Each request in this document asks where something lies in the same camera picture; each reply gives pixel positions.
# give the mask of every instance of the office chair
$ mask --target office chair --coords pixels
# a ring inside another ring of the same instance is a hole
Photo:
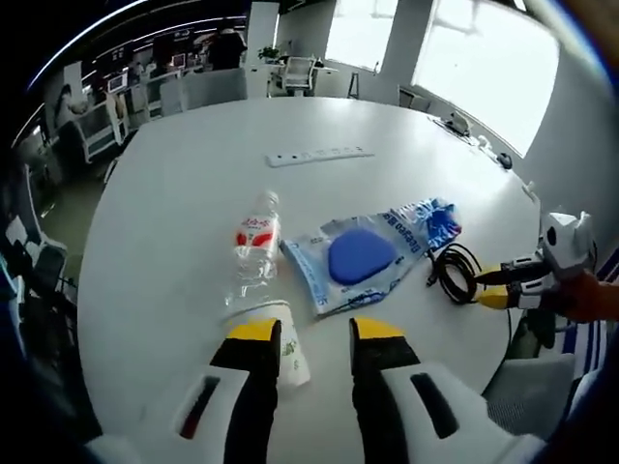
[[[564,417],[575,356],[506,360],[484,392],[488,416],[514,435],[547,440]]]
[[[306,91],[313,89],[313,68],[315,61],[311,58],[291,56],[281,77],[281,87],[295,97],[302,97]]]
[[[28,165],[22,167],[21,175],[15,199],[17,216],[7,229],[7,238],[12,243],[23,244],[32,258],[35,273],[49,288],[56,288],[67,265],[67,247],[47,237],[41,229],[32,200]]]

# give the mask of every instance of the chair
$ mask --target chair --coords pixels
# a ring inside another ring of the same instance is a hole
[[[182,113],[185,108],[184,93],[179,79],[170,80],[160,88],[162,98],[162,116]]]
[[[484,393],[488,416],[514,435],[547,440],[568,406],[574,370],[572,354],[503,362]]]
[[[60,278],[67,264],[67,247],[50,239],[41,230],[32,200],[30,168],[27,165],[24,165],[22,175],[16,197],[17,217],[7,229],[7,237],[11,243],[19,241],[23,244],[32,258],[35,272],[49,288],[57,288],[62,286]]]
[[[241,68],[187,74],[183,77],[183,87],[187,95],[187,109],[248,98],[245,70]]]
[[[313,89],[314,60],[291,56],[281,77],[281,87],[286,92],[294,92],[295,96],[303,96]]]

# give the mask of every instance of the plastic water bottle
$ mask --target plastic water bottle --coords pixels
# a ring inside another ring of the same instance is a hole
[[[226,294],[226,316],[270,302],[270,284],[277,276],[280,242],[280,199],[272,191],[258,196],[235,235],[234,270]]]

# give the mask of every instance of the power strip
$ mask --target power strip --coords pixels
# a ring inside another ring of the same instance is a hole
[[[344,158],[373,157],[361,147],[330,148],[309,152],[290,153],[286,155],[267,155],[267,164],[271,167],[289,166],[291,164],[305,164],[307,162],[341,160]]]

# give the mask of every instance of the ceiling light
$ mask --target ceiling light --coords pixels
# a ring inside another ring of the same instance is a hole
[[[60,50],[58,50],[58,52],[51,57],[51,59],[44,64],[44,66],[39,70],[39,72],[37,72],[37,74],[34,76],[34,78],[32,79],[32,81],[30,82],[30,84],[28,84],[28,88],[26,90],[30,90],[32,88],[32,86],[35,84],[35,82],[37,80],[39,80],[39,78],[43,75],[43,73],[47,70],[47,68],[49,68],[51,66],[51,64],[56,61],[58,59],[58,57],[60,55],[62,55],[65,51],[67,51],[67,49],[69,49],[69,47],[71,47],[72,45],[74,45],[77,41],[79,41],[82,37],[84,37],[86,34],[88,34],[89,32],[93,31],[95,28],[97,28],[98,26],[102,25],[103,23],[105,23],[106,21],[108,21],[109,19],[112,19],[113,17],[119,15],[120,13],[123,13],[141,3],[147,2],[148,0],[136,0],[133,3],[130,3],[129,5],[120,8],[118,10],[116,10],[113,13],[108,14],[105,17],[102,17],[100,20],[98,20],[97,22],[95,22],[94,24],[92,24],[91,26],[87,27],[86,29],[84,29],[83,31],[81,31],[79,34],[77,34],[73,39],[71,39],[65,46],[63,46]]]

